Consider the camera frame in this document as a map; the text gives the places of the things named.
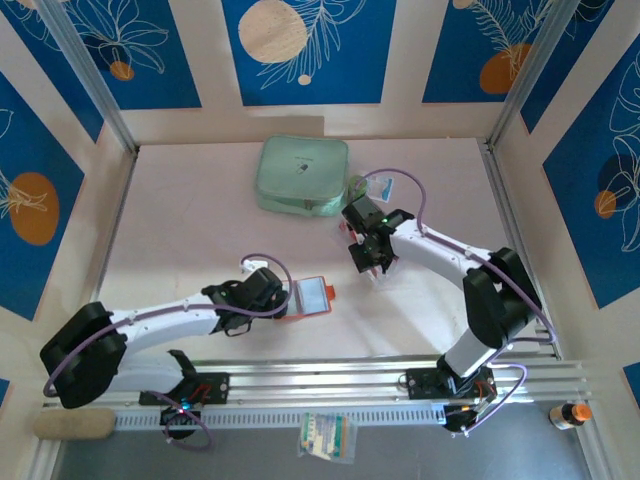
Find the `clear plastic bag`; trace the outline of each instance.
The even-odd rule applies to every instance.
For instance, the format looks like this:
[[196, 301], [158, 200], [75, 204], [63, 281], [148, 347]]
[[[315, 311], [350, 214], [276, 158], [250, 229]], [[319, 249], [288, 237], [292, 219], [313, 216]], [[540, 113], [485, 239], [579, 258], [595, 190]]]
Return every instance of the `clear plastic bag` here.
[[302, 416], [298, 456], [313, 455], [335, 463], [352, 464], [358, 426], [343, 415], [305, 413]]

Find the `orange bottle cap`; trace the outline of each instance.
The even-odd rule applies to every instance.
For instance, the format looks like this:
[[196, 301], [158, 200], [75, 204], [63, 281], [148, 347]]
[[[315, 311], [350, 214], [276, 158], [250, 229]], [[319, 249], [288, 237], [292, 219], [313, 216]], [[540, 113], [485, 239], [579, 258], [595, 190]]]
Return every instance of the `orange bottle cap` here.
[[571, 409], [571, 413], [579, 422], [586, 422], [587, 420], [590, 420], [591, 417], [593, 417], [593, 413], [587, 405], [575, 405]]

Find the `cable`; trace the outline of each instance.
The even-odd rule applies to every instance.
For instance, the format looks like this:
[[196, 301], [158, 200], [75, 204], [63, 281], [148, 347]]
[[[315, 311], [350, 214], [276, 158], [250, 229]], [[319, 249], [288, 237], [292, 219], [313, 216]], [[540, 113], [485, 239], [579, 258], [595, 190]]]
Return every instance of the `cable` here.
[[[418, 177], [416, 177], [412, 173], [409, 173], [409, 172], [407, 172], [405, 170], [401, 170], [399, 168], [380, 168], [380, 169], [377, 169], [377, 170], [373, 170], [372, 172], [369, 172], [366, 175], [364, 175], [362, 177], [362, 179], [360, 179], [360, 181], [356, 184], [356, 186], [353, 189], [353, 191], [356, 192], [358, 190], [358, 187], [360, 186], [360, 184], [363, 181], [365, 181], [368, 177], [370, 177], [371, 175], [375, 175], [377, 173], [382, 173], [382, 172], [399, 173], [401, 175], [409, 177], [411, 180], [413, 180], [416, 183], [416, 185], [418, 185], [418, 188], [420, 189], [421, 200], [420, 200], [420, 208], [418, 209], [418, 215], [417, 215], [417, 218], [416, 218], [416, 223], [417, 223], [418, 230], [420, 231], [420, 233], [422, 234], [423, 237], [426, 237], [429, 240], [432, 240], [432, 241], [434, 241], [436, 243], [440, 243], [441, 245], [444, 245], [445, 247], [450, 248], [454, 252], [461, 253], [461, 254], [467, 256], [468, 258], [470, 258], [471, 260], [473, 260], [475, 262], [478, 262], [480, 265], [488, 268], [493, 273], [495, 273], [498, 276], [498, 278], [500, 278], [506, 285], [508, 285], [522, 299], [522, 301], [524, 301], [524, 303], [527, 305], [527, 307], [529, 307], [529, 309], [531, 309], [531, 311], [540, 319], [540, 321], [544, 324], [545, 328], [549, 332], [549, 336], [547, 338], [520, 337], [520, 338], [512, 339], [510, 341], [511, 344], [516, 343], [516, 342], [536, 342], [536, 343], [539, 343], [541, 345], [549, 345], [549, 344], [552, 344], [552, 343], [556, 342], [556, 340], [558, 338], [558, 336], [556, 334], [556, 330], [553, 327], [553, 325], [551, 325], [551, 322], [549, 321], [547, 316], [542, 312], [542, 309], [540, 307], [538, 307], [538, 305], [536, 305], [536, 303], [531, 299], [531, 297], [529, 297], [529, 295], [527, 295], [527, 293], [524, 290], [522, 290], [511, 278], [509, 278], [509, 276], [506, 273], [504, 273], [502, 270], [500, 270], [498, 267], [496, 267], [493, 263], [485, 260], [484, 258], [480, 257], [479, 255], [477, 255], [477, 254], [475, 254], [473, 252], [469, 252], [465, 248], [463, 248], [463, 247], [461, 247], [461, 246], [459, 246], [459, 245], [457, 245], [457, 244], [455, 244], [453, 242], [450, 242], [447, 239], [440, 238], [440, 237], [438, 237], [436, 235], [433, 235], [432, 233], [429, 232], [428, 228], [425, 230], [424, 225], [422, 224], [422, 215], [423, 215], [424, 209], [425, 209], [425, 207], [427, 205], [427, 191], [426, 191], [424, 185], [422, 184], [422, 182], [418, 179]], [[505, 347], [496, 350], [495, 353], [487, 360], [486, 363], [489, 365], [490, 362], [495, 360], [504, 351], [504, 349], [507, 346], [508, 345], [505, 345]], [[527, 367], [525, 367], [524, 365], [518, 364], [518, 363], [497, 364], [497, 365], [493, 365], [493, 367], [495, 367], [495, 368], [509, 368], [509, 367], [519, 368], [519, 369], [522, 370], [522, 377], [520, 378], [518, 383], [515, 385], [515, 387], [513, 387], [513, 389], [511, 389], [509, 391], [509, 393], [507, 393], [504, 396], [504, 398], [502, 400], [500, 400], [500, 402], [498, 402], [498, 404], [493, 409], [491, 409], [491, 411], [488, 414], [484, 415], [480, 420], [478, 420], [469, 429], [467, 429], [465, 434], [469, 434], [469, 432], [475, 430], [477, 427], [482, 425], [486, 420], [491, 418], [505, 404], [505, 402], [515, 393], [515, 391], [522, 386], [522, 384], [524, 383], [524, 381], [527, 378]]]
[[[276, 263], [282, 269], [282, 271], [284, 272], [285, 276], [287, 277], [287, 281], [289, 282], [289, 285], [293, 285], [293, 279], [291, 278], [291, 273], [289, 273], [289, 270], [287, 269], [287, 267], [280, 260], [278, 260], [275, 257], [272, 257], [271, 255], [267, 255], [265, 253], [250, 253], [249, 255], [245, 255], [244, 257], [242, 257], [242, 260], [240, 260], [240, 263], [243, 263], [245, 260], [248, 260], [249, 258], [253, 258], [253, 257], [262, 257], [262, 258], [265, 258], [267, 260], [270, 260], [270, 261]], [[192, 304], [192, 305], [189, 306], [189, 309], [225, 310], [225, 311], [229, 311], [229, 312], [240, 313], [242, 315], [249, 315], [249, 316], [252, 316], [252, 317], [271, 317], [271, 316], [275, 315], [276, 313], [280, 312], [281, 310], [283, 310], [289, 304], [289, 300], [291, 299], [291, 295], [292, 294], [293, 294], [293, 289], [290, 289], [289, 292], [287, 293], [287, 297], [285, 298], [285, 300], [282, 303], [282, 305], [280, 305], [279, 307], [274, 308], [272, 310], [269, 310], [267, 312], [254, 312], [254, 311], [251, 311], [251, 310], [246, 310], [244, 308], [238, 308], [238, 307], [234, 307], [234, 306], [231, 306], [231, 305], [216, 305], [216, 304]], [[120, 320], [119, 322], [112, 323], [111, 325], [107, 325], [106, 327], [98, 330], [93, 335], [90, 335], [87, 339], [82, 341], [76, 348], [71, 350], [71, 352], [69, 352], [69, 354], [64, 357], [64, 359], [53, 370], [53, 372], [51, 373], [51, 376], [49, 376], [49, 378], [45, 382], [42, 393], [44, 394], [45, 397], [48, 397], [48, 398], [57, 397], [58, 394], [52, 388], [53, 384], [55, 383], [55, 381], [58, 379], [60, 374], [69, 366], [69, 364], [78, 356], [78, 354], [80, 352], [82, 352], [85, 348], [87, 348], [91, 343], [96, 341], [97, 339], [103, 337], [107, 333], [109, 333], [109, 332], [111, 332], [113, 330], [116, 330], [116, 329], [118, 329], [120, 327], [123, 327], [125, 325], [132, 325], [134, 323], [134, 321], [147, 320], [149, 318], [159, 317], [159, 316], [167, 315], [169, 313], [174, 313], [174, 312], [184, 312], [184, 306], [160, 308], [158, 310], [145, 312], [145, 313], [140, 314], [137, 317], [135, 317], [135, 319], [126, 318], [124, 320]], [[169, 397], [167, 397], [166, 395], [164, 395], [162, 393], [159, 393], [159, 392], [149, 392], [149, 393], [151, 393], [155, 397], [160, 398], [160, 399], [162, 399], [164, 401], [171, 400], [171, 399], [169, 399]], [[170, 405], [174, 406], [174, 408], [178, 408], [178, 409], [182, 408], [180, 405], [178, 405], [177, 403], [175, 403], [173, 401], [169, 401], [168, 403]], [[200, 421], [200, 419], [198, 419], [195, 415], [193, 415], [188, 410], [184, 410], [184, 413], [187, 414], [187, 416], [189, 416], [189, 418], [194, 420], [198, 425], [200, 425], [200, 427], [205, 431], [205, 433], [207, 434], [207, 436], [210, 439], [210, 442], [207, 443], [207, 445], [205, 447], [192, 447], [191, 445], [185, 445], [185, 449], [187, 449], [187, 450], [203, 450], [203, 449], [209, 448], [211, 446], [211, 444], [213, 443], [213, 436], [212, 436], [211, 432], [209, 431], [209, 429], [207, 428], [207, 426], [204, 423], [202, 423]], [[165, 426], [165, 435], [168, 435], [168, 425]], [[169, 442], [169, 443], [173, 443], [176, 446], [184, 445], [184, 444], [175, 443], [175, 442]]]
[[149, 391], [149, 393], [154, 397], [156, 397], [158, 400], [162, 400], [163, 402], [166, 402], [169, 405], [171, 405], [173, 408], [175, 408], [179, 412], [180, 415], [186, 415], [187, 417], [189, 417], [202, 429], [202, 431], [207, 436], [207, 443], [205, 445], [189, 445], [183, 442], [175, 442], [174, 441], [175, 439], [171, 437], [171, 434], [169, 432], [169, 425], [172, 423], [173, 419], [178, 418], [178, 415], [176, 415], [171, 420], [169, 420], [164, 426], [164, 436], [167, 439], [168, 444], [181, 448], [182, 450], [190, 450], [192, 452], [193, 451], [203, 452], [205, 450], [209, 450], [213, 446], [213, 443], [214, 443], [213, 432], [209, 427], [207, 427], [204, 424], [202, 420], [200, 420], [196, 415], [194, 415], [193, 412], [183, 409], [182, 405], [179, 405], [177, 402], [174, 402], [169, 397], [167, 397], [164, 393], [152, 392], [152, 391]]

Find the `small bottle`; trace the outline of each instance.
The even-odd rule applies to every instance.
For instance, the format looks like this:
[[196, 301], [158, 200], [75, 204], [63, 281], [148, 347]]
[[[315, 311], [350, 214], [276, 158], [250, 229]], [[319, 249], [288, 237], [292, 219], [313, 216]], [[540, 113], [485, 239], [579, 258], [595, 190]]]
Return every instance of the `small bottle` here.
[[575, 403], [565, 403], [549, 412], [549, 420], [560, 430], [579, 427], [592, 416], [593, 413], [587, 405]]

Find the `beige circle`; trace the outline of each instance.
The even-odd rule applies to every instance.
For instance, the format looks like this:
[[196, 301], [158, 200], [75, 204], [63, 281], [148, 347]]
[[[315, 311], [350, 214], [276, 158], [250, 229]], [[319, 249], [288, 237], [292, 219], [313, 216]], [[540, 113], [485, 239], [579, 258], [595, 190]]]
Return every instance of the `beige circle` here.
[[[68, 2], [69, 0], [58, 0], [59, 3]], [[36, 6], [33, 4], [33, 0], [16, 0], [16, 2], [24, 5], [30, 10], [34, 10]]]
[[453, 6], [458, 9], [469, 8], [476, 0], [452, 0]]
[[307, 44], [302, 17], [282, 0], [260, 0], [240, 19], [240, 43], [251, 58], [261, 63], [291, 60]]

